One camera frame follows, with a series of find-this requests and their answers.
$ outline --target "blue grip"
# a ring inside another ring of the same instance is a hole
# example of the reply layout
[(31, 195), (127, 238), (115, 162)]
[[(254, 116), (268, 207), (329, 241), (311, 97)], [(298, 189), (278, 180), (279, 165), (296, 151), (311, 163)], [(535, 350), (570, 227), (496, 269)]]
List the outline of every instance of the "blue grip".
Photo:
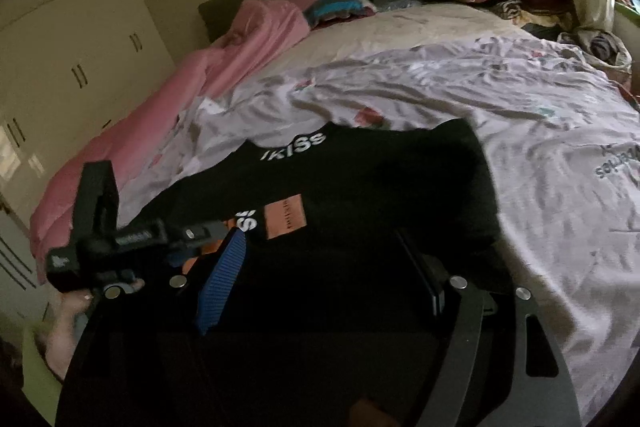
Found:
[(246, 254), (244, 232), (233, 229), (230, 234), (233, 234), (232, 237), (198, 295), (195, 325), (201, 335), (205, 335), (209, 328), (219, 322), (231, 288), (233, 288), (242, 263), (244, 263)]

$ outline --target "white wardrobe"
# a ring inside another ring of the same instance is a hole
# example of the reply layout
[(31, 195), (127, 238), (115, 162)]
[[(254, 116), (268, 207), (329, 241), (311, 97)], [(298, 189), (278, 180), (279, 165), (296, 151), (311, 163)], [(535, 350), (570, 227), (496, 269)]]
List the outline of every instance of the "white wardrobe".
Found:
[(144, 0), (0, 0), (0, 312), (19, 327), (46, 295), (15, 218), (28, 227), (51, 176), (173, 70)]

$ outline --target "white bedsheet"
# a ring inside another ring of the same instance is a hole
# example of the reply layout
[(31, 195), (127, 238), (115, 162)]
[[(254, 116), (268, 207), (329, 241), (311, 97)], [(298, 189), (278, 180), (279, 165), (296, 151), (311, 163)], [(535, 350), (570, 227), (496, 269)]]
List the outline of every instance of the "white bedsheet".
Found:
[(251, 78), (437, 42), (528, 35), (511, 21), (465, 4), (427, 4), (314, 30)]
[(194, 102), (154, 164), (121, 191), (119, 223), (245, 139), (284, 146), (329, 120), (403, 130), (465, 118), (494, 177), (502, 254), (545, 311), (586, 423), (636, 352), (638, 113), (578, 48), (530, 36), (358, 55)]

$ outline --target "hand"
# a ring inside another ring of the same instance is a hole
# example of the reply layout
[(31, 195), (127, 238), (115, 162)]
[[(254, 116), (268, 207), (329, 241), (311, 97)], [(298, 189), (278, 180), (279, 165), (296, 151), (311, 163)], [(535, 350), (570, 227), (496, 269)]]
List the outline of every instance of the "hand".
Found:
[(89, 308), (94, 296), (89, 290), (76, 290), (74, 292), (63, 293), (60, 302), (60, 315), (75, 317), (84, 313)]

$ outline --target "pink comforter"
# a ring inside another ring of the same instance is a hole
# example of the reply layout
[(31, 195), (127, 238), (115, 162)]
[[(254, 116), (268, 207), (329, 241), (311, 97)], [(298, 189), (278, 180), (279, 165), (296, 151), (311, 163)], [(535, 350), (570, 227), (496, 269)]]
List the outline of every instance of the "pink comforter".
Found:
[(301, 41), (309, 26), (286, 0), (245, 0), (229, 32), (188, 55), (161, 89), (127, 118), (89, 142), (47, 185), (31, 216), (31, 253), (44, 281), (44, 258), (66, 245), (78, 182), (85, 162), (111, 160), (118, 188), (135, 177), (174, 126), (178, 113), (198, 95), (215, 98)]

